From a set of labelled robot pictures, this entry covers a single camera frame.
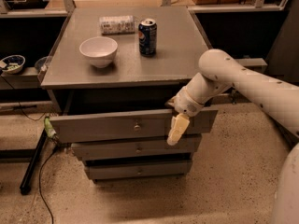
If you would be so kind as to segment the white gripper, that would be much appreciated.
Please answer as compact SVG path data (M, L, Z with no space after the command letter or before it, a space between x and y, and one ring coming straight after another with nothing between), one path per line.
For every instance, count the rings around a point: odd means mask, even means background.
M167 137L169 146L174 146L180 140L190 124L189 117L196 116L203 109L205 102L205 96L191 96L186 87L167 101L167 104L179 113L171 119L171 128Z

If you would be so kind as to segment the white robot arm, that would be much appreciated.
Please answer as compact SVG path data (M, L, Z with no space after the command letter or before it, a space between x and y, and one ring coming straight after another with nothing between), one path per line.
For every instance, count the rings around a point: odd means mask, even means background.
M210 49L198 62L199 72L167 103L177 114L167 144L175 145L212 97L234 88L293 135L299 137L299 87L252 71L226 52ZM299 144L287 156L278 181L270 224L299 224Z

